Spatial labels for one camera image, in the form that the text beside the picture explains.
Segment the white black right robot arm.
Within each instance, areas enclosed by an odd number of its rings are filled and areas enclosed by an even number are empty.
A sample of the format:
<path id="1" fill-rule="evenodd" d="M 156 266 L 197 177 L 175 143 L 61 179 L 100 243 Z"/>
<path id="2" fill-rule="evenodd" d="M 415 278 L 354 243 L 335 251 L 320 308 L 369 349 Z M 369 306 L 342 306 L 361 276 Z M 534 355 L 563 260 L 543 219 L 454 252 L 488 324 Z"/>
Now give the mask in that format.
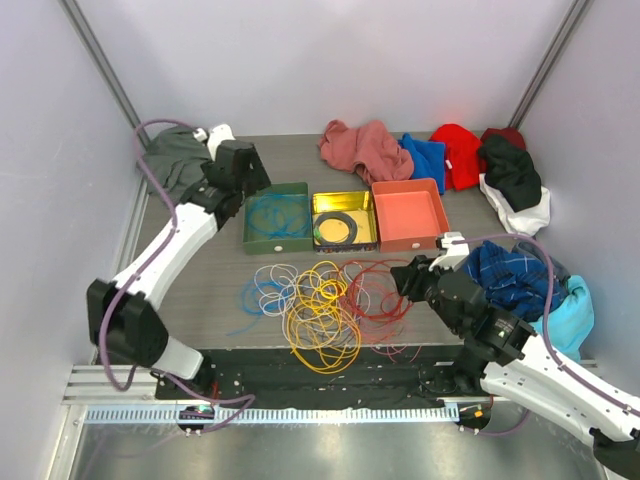
<path id="1" fill-rule="evenodd" d="M 451 371 L 457 391 L 511 400 L 591 447 L 608 470 L 639 476 L 639 399 L 546 345 L 542 335 L 492 305 L 471 277 L 415 257 L 394 267 L 399 295 L 425 302 L 463 342 Z"/>

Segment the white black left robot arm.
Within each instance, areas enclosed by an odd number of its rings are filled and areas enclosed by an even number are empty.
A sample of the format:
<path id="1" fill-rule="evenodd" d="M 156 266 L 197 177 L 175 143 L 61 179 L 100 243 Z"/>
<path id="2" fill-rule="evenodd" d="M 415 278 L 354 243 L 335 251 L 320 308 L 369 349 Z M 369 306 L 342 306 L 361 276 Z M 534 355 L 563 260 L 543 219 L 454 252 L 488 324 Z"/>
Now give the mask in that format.
<path id="1" fill-rule="evenodd" d="M 172 337 L 158 310 L 174 280 L 199 249 L 271 181 L 254 144 L 233 137 L 213 145 L 202 181 L 171 203 L 170 219 L 146 249 L 111 281 L 87 290 L 92 341 L 109 380 L 110 358 L 178 378 L 190 398 L 205 397 L 213 375 L 204 355 Z"/>

